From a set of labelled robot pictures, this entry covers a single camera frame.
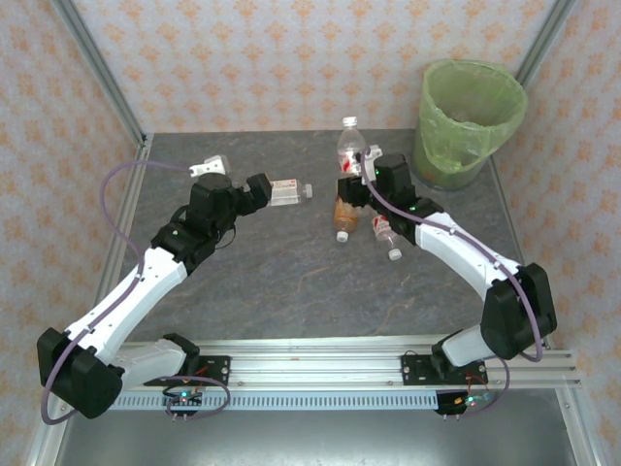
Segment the small circuit board with LEDs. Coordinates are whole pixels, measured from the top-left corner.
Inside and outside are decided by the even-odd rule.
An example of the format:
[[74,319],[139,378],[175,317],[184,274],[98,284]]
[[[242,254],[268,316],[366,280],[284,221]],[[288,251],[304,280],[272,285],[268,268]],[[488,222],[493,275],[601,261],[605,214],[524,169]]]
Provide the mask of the small circuit board with LEDs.
[[171,388],[164,388],[162,390],[162,395],[166,399],[164,405],[170,405],[172,408],[199,407],[203,404],[203,393],[195,389],[173,391]]
[[493,395],[488,392],[470,393],[467,390],[440,390],[437,392],[438,406],[435,412],[440,416],[460,416],[468,408],[473,408],[477,404],[491,402]]

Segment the brown tea bottle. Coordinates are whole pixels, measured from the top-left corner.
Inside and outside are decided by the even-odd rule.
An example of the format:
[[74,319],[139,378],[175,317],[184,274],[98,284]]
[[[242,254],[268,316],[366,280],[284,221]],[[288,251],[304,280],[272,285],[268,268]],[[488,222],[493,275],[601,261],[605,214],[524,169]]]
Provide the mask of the brown tea bottle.
[[356,229],[361,209],[344,202],[337,197],[334,211],[334,228],[339,243],[346,243],[350,234]]

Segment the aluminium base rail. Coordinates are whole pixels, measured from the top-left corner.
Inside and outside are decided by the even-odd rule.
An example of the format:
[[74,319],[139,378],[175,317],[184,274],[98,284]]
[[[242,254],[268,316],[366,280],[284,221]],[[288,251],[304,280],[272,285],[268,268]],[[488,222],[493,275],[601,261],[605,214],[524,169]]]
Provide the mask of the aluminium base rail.
[[[229,385],[239,390],[401,390],[401,356],[426,354],[439,335],[210,340],[196,345],[207,355],[231,357]],[[496,359],[485,363],[488,387],[501,389],[506,378],[514,389],[582,388],[569,350],[550,349],[541,362],[521,356],[506,373]]]

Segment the aluminium frame leg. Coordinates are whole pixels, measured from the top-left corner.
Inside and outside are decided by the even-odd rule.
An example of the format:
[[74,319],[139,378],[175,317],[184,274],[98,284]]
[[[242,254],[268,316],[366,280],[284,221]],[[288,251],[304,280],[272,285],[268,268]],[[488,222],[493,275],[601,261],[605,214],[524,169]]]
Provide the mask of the aluminium frame leg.
[[65,423],[50,426],[39,421],[24,466],[54,466],[65,429]]
[[600,466],[600,460],[580,411],[578,397],[571,388],[556,388],[556,397],[565,423],[576,466]]

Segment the grey metal panel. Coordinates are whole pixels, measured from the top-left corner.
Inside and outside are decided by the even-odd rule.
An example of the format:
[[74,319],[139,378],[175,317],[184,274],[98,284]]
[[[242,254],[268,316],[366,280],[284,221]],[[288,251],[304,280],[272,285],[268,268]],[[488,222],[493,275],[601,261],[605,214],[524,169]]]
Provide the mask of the grey metal panel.
[[517,394],[473,418],[426,411],[159,412],[76,418],[36,466],[585,466],[556,401]]

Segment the long ribbed bottle red-white label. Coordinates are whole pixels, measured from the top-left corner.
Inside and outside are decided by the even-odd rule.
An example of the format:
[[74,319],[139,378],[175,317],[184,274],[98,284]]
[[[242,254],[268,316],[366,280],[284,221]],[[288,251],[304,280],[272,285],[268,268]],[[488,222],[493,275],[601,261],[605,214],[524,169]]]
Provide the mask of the long ribbed bottle red-white label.
[[342,120],[343,132],[337,145],[337,154],[341,172],[358,177],[361,175],[359,154],[362,153],[367,143],[358,130],[356,116],[346,116]]

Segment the small clear bottle white cap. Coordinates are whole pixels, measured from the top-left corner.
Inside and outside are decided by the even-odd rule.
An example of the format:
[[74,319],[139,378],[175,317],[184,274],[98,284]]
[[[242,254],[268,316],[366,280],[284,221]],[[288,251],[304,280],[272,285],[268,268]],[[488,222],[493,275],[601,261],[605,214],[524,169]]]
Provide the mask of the small clear bottle white cap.
[[373,231],[376,240],[387,252],[391,261],[397,261],[403,257],[399,246],[399,235],[395,233],[385,216],[376,215],[372,220]]

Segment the aluminium frame post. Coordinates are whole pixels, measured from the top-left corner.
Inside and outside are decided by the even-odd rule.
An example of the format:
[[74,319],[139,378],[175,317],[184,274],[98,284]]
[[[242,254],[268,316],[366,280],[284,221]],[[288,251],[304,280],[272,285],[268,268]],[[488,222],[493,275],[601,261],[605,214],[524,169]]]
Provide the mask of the aluminium frame post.
[[526,88],[538,71],[548,51],[552,47],[559,32],[579,0],[555,0],[552,8],[545,18],[536,39],[531,44],[528,52],[522,60],[516,80]]
[[50,2],[64,22],[69,33],[75,39],[83,58],[90,67],[104,93],[109,98],[125,130],[131,139],[137,145],[141,146],[145,142],[147,135],[132,111],[104,54],[97,46],[75,1],[50,0]]

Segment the aluminium table side rail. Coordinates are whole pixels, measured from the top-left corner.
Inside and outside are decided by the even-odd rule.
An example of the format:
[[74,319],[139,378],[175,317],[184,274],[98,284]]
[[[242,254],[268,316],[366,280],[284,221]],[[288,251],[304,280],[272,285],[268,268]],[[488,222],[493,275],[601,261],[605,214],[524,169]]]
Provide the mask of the aluminium table side rail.
[[[153,138],[153,133],[147,133],[144,140],[137,146],[137,160],[147,160],[149,158]],[[126,236],[129,236],[131,231],[145,171],[145,166],[124,169],[126,173],[124,190],[115,214],[112,216],[112,223]],[[111,229],[111,237],[106,260],[103,262],[100,274],[100,282],[94,295],[93,305],[97,305],[117,285],[127,249],[126,242],[118,237],[113,228],[109,225],[108,227]]]
[[524,251],[517,213],[509,205],[509,196],[500,174],[500,162],[496,156],[486,162],[484,175],[487,187],[485,225],[490,228],[484,238],[492,249],[526,265],[529,257]]

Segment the square bottle with white label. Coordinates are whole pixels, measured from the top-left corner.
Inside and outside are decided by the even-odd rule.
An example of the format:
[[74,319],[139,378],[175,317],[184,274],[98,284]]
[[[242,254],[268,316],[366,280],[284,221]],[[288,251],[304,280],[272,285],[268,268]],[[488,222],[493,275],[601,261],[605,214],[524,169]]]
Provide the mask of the square bottle with white label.
[[296,179],[272,181],[271,187],[271,207],[296,205],[313,197],[312,185]]

